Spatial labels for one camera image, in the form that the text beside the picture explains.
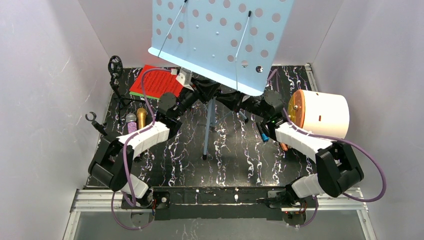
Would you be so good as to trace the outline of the red sheet music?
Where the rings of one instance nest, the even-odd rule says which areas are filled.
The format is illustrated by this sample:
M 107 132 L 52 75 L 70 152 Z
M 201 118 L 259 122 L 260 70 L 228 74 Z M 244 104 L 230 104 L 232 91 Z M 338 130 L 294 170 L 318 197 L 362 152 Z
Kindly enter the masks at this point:
M 134 84 L 129 89 L 129 93 L 134 96 L 142 97 L 144 92 L 141 86 L 142 75 L 150 69 L 156 68 L 152 65 L 145 65 L 141 73 L 135 79 Z M 146 97 L 158 100 L 165 93 L 173 93 L 176 97 L 179 96 L 183 86 L 176 80 L 176 75 L 172 75 L 166 71 L 150 71 L 144 76 L 144 88 Z

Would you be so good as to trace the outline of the black marker blue cap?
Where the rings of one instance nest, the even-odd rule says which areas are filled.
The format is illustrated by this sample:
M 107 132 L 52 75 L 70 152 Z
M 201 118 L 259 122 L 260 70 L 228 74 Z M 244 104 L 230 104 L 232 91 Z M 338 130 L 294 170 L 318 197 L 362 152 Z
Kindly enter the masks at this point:
M 255 124 L 256 124 L 256 128 L 257 128 L 257 130 L 258 130 L 258 132 L 259 132 L 259 135 L 260 135 L 260 137 L 261 137 L 262 141 L 263 141 L 264 143 L 268 142 L 268 141 L 269 141 L 269 137 L 268 137 L 268 136 L 265 134 L 265 132 L 263 131 L 263 128 L 262 128 L 261 123 L 260 123 L 260 122 L 256 122 Z

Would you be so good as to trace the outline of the gold microphone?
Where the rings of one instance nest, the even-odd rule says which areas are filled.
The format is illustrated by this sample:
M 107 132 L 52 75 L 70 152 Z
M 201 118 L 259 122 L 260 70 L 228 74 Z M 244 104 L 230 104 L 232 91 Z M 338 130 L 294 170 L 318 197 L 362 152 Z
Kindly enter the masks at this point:
M 139 130 L 143 129 L 146 126 L 146 118 L 147 118 L 147 111 L 145 108 L 140 107 L 136 111 L 136 117 L 137 117 L 137 128 Z

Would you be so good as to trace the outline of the grey tripod music stand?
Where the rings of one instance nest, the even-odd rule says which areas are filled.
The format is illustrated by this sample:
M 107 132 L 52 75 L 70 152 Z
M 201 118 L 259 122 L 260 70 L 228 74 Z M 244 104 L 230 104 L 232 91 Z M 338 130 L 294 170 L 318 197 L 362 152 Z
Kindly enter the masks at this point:
M 209 108 L 218 93 L 260 97 L 292 6 L 291 0 L 157 0 L 148 52 L 192 71 L 191 83 L 220 83 L 205 102 Z

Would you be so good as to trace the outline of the green sheet music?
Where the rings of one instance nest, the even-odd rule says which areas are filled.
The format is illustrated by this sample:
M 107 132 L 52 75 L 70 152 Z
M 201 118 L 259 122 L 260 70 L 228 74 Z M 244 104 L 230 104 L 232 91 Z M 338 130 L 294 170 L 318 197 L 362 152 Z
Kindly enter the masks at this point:
M 138 97 L 141 97 L 141 98 L 144 98 L 144 97 L 146 97 L 146 98 L 148 98 L 148 99 L 154 99 L 154 100 L 158 100 L 158 99 L 160 99 L 160 96 L 159 97 L 155 97 L 155 96 L 150 96 L 150 95 L 144 95 L 144 94 L 142 94 L 142 93 L 137 93 L 137 92 L 133 92 L 133 91 L 130 91 L 129 92 L 129 94 L 130 95 L 132 95 L 132 96 L 138 96 Z

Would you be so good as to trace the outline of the purple glitter microphone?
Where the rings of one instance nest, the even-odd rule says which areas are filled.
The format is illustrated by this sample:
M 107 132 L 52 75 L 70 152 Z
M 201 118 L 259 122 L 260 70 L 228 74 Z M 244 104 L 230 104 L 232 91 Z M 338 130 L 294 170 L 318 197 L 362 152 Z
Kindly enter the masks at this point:
M 127 132 L 129 134 L 136 132 L 138 130 L 137 116 L 134 113 L 128 113 L 125 116 L 125 122 L 126 122 Z

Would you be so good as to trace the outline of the black tripod mic stand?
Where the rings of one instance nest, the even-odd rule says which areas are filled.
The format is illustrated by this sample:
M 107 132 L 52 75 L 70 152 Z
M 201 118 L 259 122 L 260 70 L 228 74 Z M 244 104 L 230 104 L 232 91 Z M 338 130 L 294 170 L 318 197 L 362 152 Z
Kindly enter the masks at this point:
M 114 100 L 116 100 L 118 108 L 120 110 L 127 108 L 133 102 L 144 103 L 145 101 L 142 99 L 133 99 L 129 97 L 125 97 L 119 91 L 119 79 L 122 77 L 124 68 L 122 60 L 119 56 L 113 55 L 108 62 L 107 65 L 108 72 L 110 74 L 110 82 L 109 85 L 115 94 Z

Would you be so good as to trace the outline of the black round-base mic stand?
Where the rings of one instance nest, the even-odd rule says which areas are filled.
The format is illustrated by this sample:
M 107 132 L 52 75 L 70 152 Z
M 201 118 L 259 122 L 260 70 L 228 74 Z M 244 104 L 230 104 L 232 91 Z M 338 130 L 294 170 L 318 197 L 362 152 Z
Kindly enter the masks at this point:
M 104 122 L 100 124 L 97 119 L 97 114 L 95 112 L 90 111 L 89 113 L 85 114 L 85 119 L 91 123 L 91 125 L 103 136 L 107 136 L 108 133 L 106 131 L 106 128 L 108 126 L 107 122 Z

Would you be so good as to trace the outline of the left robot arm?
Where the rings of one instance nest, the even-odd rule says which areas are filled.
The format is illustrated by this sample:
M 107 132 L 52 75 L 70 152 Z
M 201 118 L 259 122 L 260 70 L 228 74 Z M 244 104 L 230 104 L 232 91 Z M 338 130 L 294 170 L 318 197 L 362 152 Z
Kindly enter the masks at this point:
M 190 88 L 183 88 L 178 96 L 164 93 L 158 100 L 153 122 L 127 135 L 106 133 L 100 140 L 88 167 L 90 176 L 114 192 L 130 194 L 142 199 L 149 185 L 131 174 L 132 162 L 149 148 L 173 138 L 182 123 L 179 118 L 197 101 L 211 100 L 219 91 L 220 83 L 194 79 Z

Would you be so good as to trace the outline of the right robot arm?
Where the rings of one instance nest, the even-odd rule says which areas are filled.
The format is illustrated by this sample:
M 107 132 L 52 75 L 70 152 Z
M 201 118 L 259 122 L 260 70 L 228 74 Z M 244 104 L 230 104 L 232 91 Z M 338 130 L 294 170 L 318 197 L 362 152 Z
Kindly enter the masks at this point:
M 284 143 L 302 153 L 316 165 L 316 173 L 301 176 L 285 188 L 284 200 L 295 203 L 312 195 L 338 197 L 364 179 L 363 170 L 352 147 L 341 140 L 307 134 L 289 122 L 282 96 L 267 90 L 261 96 L 247 96 L 240 91 L 216 94 L 216 100 L 230 110 L 245 110 L 261 117 L 257 128 L 262 139 Z

